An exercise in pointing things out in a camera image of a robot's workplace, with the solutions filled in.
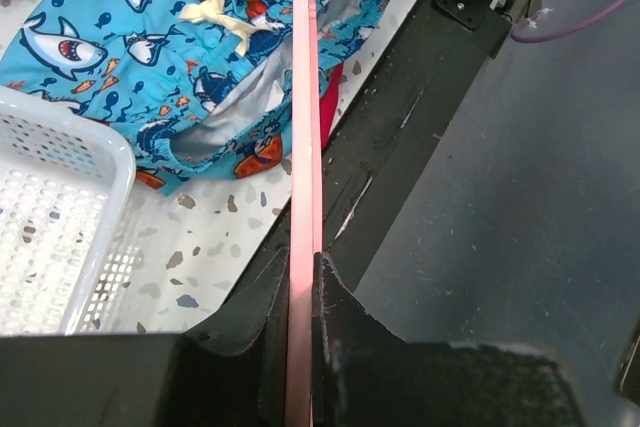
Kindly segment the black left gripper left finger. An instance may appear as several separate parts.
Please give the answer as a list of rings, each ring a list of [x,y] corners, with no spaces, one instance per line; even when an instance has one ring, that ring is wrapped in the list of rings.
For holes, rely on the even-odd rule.
[[[282,426],[289,310],[289,250],[186,335],[199,349],[184,414],[189,426]]]

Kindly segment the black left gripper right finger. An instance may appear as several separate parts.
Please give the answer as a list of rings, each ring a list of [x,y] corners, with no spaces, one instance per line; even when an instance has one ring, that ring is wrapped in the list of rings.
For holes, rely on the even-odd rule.
[[[518,343],[401,340],[315,257],[314,419],[320,426],[582,426],[555,359]]]

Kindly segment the pink hanger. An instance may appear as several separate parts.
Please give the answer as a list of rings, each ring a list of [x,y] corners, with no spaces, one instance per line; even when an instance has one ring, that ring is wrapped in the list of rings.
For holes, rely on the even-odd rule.
[[[286,426],[312,424],[312,286],[322,250],[322,167],[315,0],[293,0],[292,192]]]

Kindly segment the blue shark print shorts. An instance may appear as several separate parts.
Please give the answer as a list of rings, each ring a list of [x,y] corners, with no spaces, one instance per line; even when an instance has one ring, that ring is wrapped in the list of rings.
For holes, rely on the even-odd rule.
[[[293,0],[42,0],[1,82],[128,140],[165,193],[241,179],[291,149]]]

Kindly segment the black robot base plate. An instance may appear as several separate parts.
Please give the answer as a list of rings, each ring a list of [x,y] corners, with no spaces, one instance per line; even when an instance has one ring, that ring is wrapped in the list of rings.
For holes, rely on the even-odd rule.
[[[508,23],[540,0],[498,0],[476,31],[433,0],[392,0],[368,40],[371,58],[344,68],[345,109],[323,152],[323,247],[344,285],[369,296],[449,299],[443,246],[450,208],[415,184]]]

